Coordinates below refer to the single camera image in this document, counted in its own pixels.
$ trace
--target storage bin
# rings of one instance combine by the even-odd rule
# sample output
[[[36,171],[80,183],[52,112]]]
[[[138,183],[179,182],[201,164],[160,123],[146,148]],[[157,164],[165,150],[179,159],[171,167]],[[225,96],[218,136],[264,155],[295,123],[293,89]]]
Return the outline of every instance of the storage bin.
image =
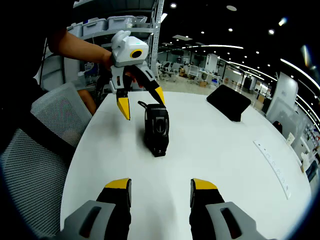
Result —
[[[74,26],[69,26],[67,28],[67,31],[73,35],[75,35],[76,37],[82,37],[83,36],[83,25],[82,23],[78,23]]]
[[[109,30],[113,29],[129,29],[135,23],[134,16],[110,16],[107,19]]]
[[[107,29],[107,20],[105,18],[101,18],[99,20],[83,24],[83,36],[95,34],[97,32],[101,32]]]
[[[134,18],[134,23],[135,24],[145,24],[147,22],[147,17],[146,16],[136,16]]]

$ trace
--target cardboard box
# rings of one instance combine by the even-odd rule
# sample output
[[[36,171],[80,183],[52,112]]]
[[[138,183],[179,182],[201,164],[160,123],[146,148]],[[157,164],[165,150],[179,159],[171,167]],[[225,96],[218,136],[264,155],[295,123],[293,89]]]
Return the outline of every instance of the cardboard box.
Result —
[[[206,81],[200,81],[199,85],[200,87],[206,88],[208,83]]]
[[[183,68],[181,68],[180,71],[179,71],[179,76],[183,77],[184,74],[185,74],[185,70]]]

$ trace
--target led strip light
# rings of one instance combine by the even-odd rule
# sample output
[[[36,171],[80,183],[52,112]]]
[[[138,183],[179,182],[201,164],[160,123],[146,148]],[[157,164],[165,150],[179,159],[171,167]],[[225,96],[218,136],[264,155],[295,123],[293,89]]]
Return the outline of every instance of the led strip light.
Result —
[[[298,94],[297,94],[296,96],[297,96],[299,99],[301,99],[301,101],[304,102],[305,105],[308,106],[308,108],[311,110],[311,112],[313,113],[313,115],[316,117],[316,119],[317,119],[317,120],[319,121],[319,123],[320,123],[319,117],[317,116],[317,114],[315,113],[315,111],[309,106],[309,104],[306,103],[306,101],[305,101],[302,97],[300,97]]]
[[[298,103],[297,101],[295,101],[295,103],[309,116],[309,118],[311,119],[311,121],[314,123],[316,129],[318,129],[319,133],[320,133],[320,129],[318,127],[318,125],[316,124],[315,120],[311,117],[311,115],[304,109],[303,106],[301,106],[300,103]]]
[[[252,72],[245,71],[245,73],[246,73],[246,74],[251,74],[251,75],[253,75],[253,76],[257,77],[258,79],[265,80],[264,78],[262,78],[262,77],[260,77],[260,76],[257,76],[257,75],[255,75],[255,74],[254,74],[254,73],[252,73]]]
[[[201,47],[224,47],[224,48],[233,48],[233,49],[244,49],[242,46],[219,45],[219,44],[202,45]]]
[[[263,73],[262,71],[259,71],[259,70],[257,70],[257,69],[254,69],[254,68],[252,68],[252,67],[249,67],[249,66],[246,66],[246,65],[242,65],[242,64],[240,64],[240,63],[236,63],[236,62],[233,62],[233,61],[229,61],[228,63],[229,63],[229,64],[239,65],[239,66],[245,67],[245,68],[247,68],[247,69],[254,70],[254,71],[258,72],[258,73],[261,73],[261,74],[263,74],[263,75],[265,75],[265,76],[267,76],[267,77],[269,77],[269,78],[271,78],[271,79],[275,80],[276,82],[278,81],[278,80],[277,80],[277,79],[275,79],[274,77],[269,76],[268,74],[265,74],[265,73]]]
[[[304,71],[302,71],[300,68],[298,68],[297,66],[293,65],[292,63],[280,58],[281,62],[288,64],[290,67],[293,67],[294,69],[298,70],[300,73],[302,73],[303,75],[305,75],[314,85],[316,85],[316,87],[320,90],[320,86],[318,85],[318,83],[312,78],[310,77],[308,74],[306,74]]]

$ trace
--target floor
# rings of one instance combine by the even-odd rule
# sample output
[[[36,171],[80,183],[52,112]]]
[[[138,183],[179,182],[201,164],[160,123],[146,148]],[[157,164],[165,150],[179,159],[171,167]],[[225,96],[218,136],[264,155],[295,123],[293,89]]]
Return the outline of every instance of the floor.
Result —
[[[206,87],[199,86],[194,80],[187,79],[185,77],[172,75],[165,80],[160,79],[159,85],[165,92],[178,92],[178,93],[190,93],[200,95],[210,95],[217,87],[215,85],[207,85]],[[263,104],[257,100],[257,93],[248,93],[240,89],[234,84],[227,84],[229,88],[234,89],[238,93],[244,95],[251,100],[251,105],[263,116],[264,112],[261,111]]]

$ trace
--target white table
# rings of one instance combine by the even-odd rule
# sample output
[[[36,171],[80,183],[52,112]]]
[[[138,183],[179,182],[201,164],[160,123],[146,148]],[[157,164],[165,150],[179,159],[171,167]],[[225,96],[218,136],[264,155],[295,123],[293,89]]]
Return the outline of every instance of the white table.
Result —
[[[296,225],[311,199],[307,176],[284,137],[251,106],[241,122],[232,122],[204,95],[165,92],[169,145],[166,156],[154,158],[143,144],[145,109],[137,101],[156,102],[148,92],[128,95],[130,121],[109,94],[86,128],[64,185],[61,229],[65,218],[96,200],[107,183],[126,177],[132,179],[129,240],[191,240],[192,178],[214,183],[223,199],[255,219],[268,239],[283,239]],[[289,199],[253,140],[277,161]]]

